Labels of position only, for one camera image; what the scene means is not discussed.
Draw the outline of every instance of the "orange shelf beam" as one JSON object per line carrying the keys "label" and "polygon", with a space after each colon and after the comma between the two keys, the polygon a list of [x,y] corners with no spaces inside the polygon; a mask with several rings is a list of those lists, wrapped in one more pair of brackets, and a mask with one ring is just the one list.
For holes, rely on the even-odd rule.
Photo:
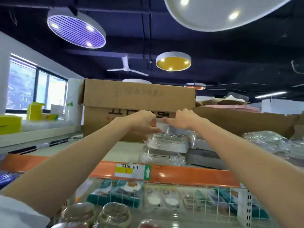
{"label": "orange shelf beam", "polygon": [[[9,172],[26,172],[49,157],[9,154],[0,163],[0,169]],[[114,177],[116,162],[101,161],[90,177]],[[230,171],[195,167],[151,165],[150,182],[184,184],[189,186],[240,187],[238,179]]]}

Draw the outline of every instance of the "window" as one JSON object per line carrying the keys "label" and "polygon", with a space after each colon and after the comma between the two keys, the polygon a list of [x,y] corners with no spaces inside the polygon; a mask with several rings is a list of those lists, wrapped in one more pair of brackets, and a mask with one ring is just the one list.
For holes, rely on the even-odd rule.
{"label": "window", "polygon": [[46,104],[44,113],[50,112],[51,104],[65,104],[67,79],[15,54],[11,54],[9,72],[6,113],[26,114],[33,101]]}

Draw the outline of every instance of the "window frame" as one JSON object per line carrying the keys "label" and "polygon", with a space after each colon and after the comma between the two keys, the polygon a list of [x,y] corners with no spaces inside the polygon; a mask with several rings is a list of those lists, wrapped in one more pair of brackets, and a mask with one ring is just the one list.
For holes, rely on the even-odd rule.
{"label": "window frame", "polygon": [[[57,78],[59,78],[61,80],[64,80],[66,82],[66,84],[65,84],[65,91],[64,91],[64,103],[63,103],[63,105],[65,105],[66,97],[67,97],[66,96],[66,94],[67,94],[66,93],[67,92],[67,82],[68,82],[67,78],[59,76],[59,75],[57,75],[57,74],[55,74],[55,73],[53,73],[53,72],[51,72],[49,70],[46,70],[46,69],[40,67],[39,65],[37,65],[35,63],[32,63],[32,62],[30,62],[30,61],[28,61],[28,60],[26,60],[26,59],[24,59],[22,57],[19,57],[19,56],[15,55],[15,54],[12,54],[12,53],[10,54],[10,58],[9,58],[10,59],[10,61],[9,61],[10,63],[12,62],[11,61],[11,57],[15,58],[15,59],[18,59],[18,60],[22,60],[23,63],[26,63],[26,64],[28,64],[30,66],[35,66],[36,67],[35,82],[34,82],[34,93],[33,93],[33,102],[35,102],[36,99],[37,99],[39,72],[42,71],[42,72],[45,72],[45,73],[48,74],[48,78],[49,78],[49,75],[51,75],[51,76],[57,77]],[[8,114],[26,114],[26,110],[5,109],[5,113],[8,113]],[[50,114],[51,110],[49,110],[49,109],[43,109],[42,113],[44,113],[44,114]]]}

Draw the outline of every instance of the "hand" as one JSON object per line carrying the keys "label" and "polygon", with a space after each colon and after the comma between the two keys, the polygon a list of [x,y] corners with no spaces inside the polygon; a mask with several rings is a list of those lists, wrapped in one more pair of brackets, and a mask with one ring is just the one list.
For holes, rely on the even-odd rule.
{"label": "hand", "polygon": [[195,114],[192,110],[184,109],[183,111],[176,111],[175,119],[162,118],[162,121],[183,130],[194,130],[194,126],[198,120],[201,120],[200,116]]}
{"label": "hand", "polygon": [[161,129],[155,127],[156,115],[150,111],[141,110],[123,118],[130,124],[130,132],[132,133],[147,135],[161,132]]}

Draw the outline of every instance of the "ceiling fan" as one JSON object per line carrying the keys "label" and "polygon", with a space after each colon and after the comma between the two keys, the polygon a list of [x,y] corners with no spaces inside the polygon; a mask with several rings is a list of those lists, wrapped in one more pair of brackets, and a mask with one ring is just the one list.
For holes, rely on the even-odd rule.
{"label": "ceiling fan", "polygon": [[142,72],[130,69],[129,68],[129,63],[128,63],[128,56],[122,57],[121,60],[123,61],[123,65],[124,65],[123,68],[121,68],[121,69],[107,70],[107,71],[108,72],[112,72],[112,71],[126,71],[126,72],[134,72],[134,73],[138,73],[138,74],[141,74],[141,75],[149,76],[146,73],[142,73]]}

